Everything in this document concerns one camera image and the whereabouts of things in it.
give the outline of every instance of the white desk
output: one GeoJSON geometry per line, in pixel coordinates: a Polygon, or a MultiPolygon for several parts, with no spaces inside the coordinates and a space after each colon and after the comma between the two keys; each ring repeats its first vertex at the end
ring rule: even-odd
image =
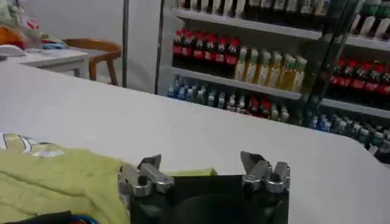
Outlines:
{"type": "Polygon", "coordinates": [[[84,79],[0,63],[0,129],[162,170],[244,169],[239,151],[291,166],[290,224],[390,220],[390,172],[356,141],[84,79]]]}
{"type": "Polygon", "coordinates": [[[75,71],[83,74],[88,69],[88,54],[72,49],[48,49],[41,53],[26,53],[23,57],[9,57],[7,61],[55,72],[75,71]]]}

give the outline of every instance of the red label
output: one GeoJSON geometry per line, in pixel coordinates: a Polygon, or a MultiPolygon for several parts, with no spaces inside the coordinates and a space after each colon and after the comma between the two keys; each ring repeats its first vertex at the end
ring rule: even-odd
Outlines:
{"type": "Polygon", "coordinates": [[[388,85],[378,85],[377,91],[382,95],[390,95],[390,86],[388,85]]]}
{"type": "Polygon", "coordinates": [[[364,86],[364,89],[368,92],[374,92],[377,90],[378,84],[367,82],[366,85],[364,86]]]}
{"type": "Polygon", "coordinates": [[[231,56],[231,55],[227,55],[226,56],[226,62],[230,65],[236,65],[237,64],[237,57],[235,56],[231,56]]]}
{"type": "Polygon", "coordinates": [[[173,54],[181,54],[181,53],[182,53],[182,47],[173,46],[173,54]]]}
{"type": "Polygon", "coordinates": [[[191,55],[192,51],[193,50],[191,48],[183,47],[182,53],[183,53],[184,56],[189,57],[191,55]]]}
{"type": "Polygon", "coordinates": [[[223,54],[217,54],[217,55],[215,55],[215,61],[216,61],[216,62],[220,62],[220,63],[225,62],[225,55],[223,55],[223,54]]]}
{"type": "Polygon", "coordinates": [[[338,85],[339,82],[340,82],[340,77],[339,77],[339,76],[332,76],[332,77],[330,78],[330,83],[331,83],[332,85],[338,85]]]}
{"type": "Polygon", "coordinates": [[[364,84],[366,84],[365,81],[354,80],[352,83],[352,87],[354,87],[355,89],[363,89],[364,84]]]}
{"type": "Polygon", "coordinates": [[[194,50],[194,58],[202,59],[203,58],[203,51],[194,50]]]}
{"type": "Polygon", "coordinates": [[[210,53],[210,52],[206,52],[206,53],[205,53],[205,58],[206,58],[207,60],[213,61],[213,60],[215,59],[215,54],[214,54],[214,53],[210,53]]]}
{"type": "Polygon", "coordinates": [[[344,86],[344,87],[348,87],[351,84],[351,81],[352,81],[352,79],[340,77],[339,78],[339,85],[344,86]]]}

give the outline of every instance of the yellow cloth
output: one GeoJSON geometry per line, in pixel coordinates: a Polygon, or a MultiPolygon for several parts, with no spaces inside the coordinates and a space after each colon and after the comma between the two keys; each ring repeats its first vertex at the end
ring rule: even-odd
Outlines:
{"type": "MultiPolygon", "coordinates": [[[[88,150],[0,133],[0,222],[70,210],[101,224],[129,223],[117,188],[116,173],[123,164],[88,150]]],[[[214,173],[204,169],[176,174],[214,173]]]]}

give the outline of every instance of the shelf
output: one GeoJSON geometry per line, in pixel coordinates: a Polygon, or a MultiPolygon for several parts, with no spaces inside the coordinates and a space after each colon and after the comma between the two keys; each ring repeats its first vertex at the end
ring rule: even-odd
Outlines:
{"type": "Polygon", "coordinates": [[[390,51],[390,42],[388,41],[367,39],[354,35],[348,37],[346,44],[380,51],[390,51]]]}
{"type": "Polygon", "coordinates": [[[354,103],[347,103],[331,99],[323,99],[321,105],[326,107],[339,108],[342,110],[353,111],[357,113],[369,114],[376,117],[383,117],[390,119],[390,111],[381,110],[378,108],[366,107],[354,103]]]}
{"type": "Polygon", "coordinates": [[[233,80],[233,79],[226,79],[223,77],[204,74],[204,73],[200,73],[200,72],[194,72],[194,71],[181,69],[181,68],[171,67],[171,72],[172,72],[172,74],[177,74],[177,75],[181,75],[184,77],[190,77],[193,79],[199,79],[199,80],[203,80],[203,81],[219,83],[219,84],[223,84],[223,85],[227,85],[227,86],[233,86],[233,87],[237,87],[237,88],[241,88],[241,89],[247,89],[247,90],[255,91],[258,93],[265,93],[268,95],[279,96],[279,97],[292,99],[292,100],[299,100],[301,97],[301,93],[289,92],[289,91],[285,91],[285,90],[281,90],[281,89],[255,85],[255,84],[251,84],[251,83],[247,83],[247,82],[240,82],[240,81],[233,80]]]}
{"type": "Polygon", "coordinates": [[[181,18],[193,19],[198,21],[206,21],[210,23],[218,23],[235,27],[242,27],[252,30],[262,30],[270,33],[283,34],[300,38],[318,40],[321,33],[313,30],[298,29],[293,27],[278,26],[268,23],[261,23],[239,18],[230,18],[226,16],[211,15],[202,12],[194,12],[189,10],[174,9],[174,14],[181,18]]]}

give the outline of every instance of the orange object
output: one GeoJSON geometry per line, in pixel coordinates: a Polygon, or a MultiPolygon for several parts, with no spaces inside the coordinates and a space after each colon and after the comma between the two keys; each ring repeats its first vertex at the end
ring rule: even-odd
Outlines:
{"type": "Polygon", "coordinates": [[[12,29],[0,26],[0,45],[21,42],[19,35],[12,29]]]}

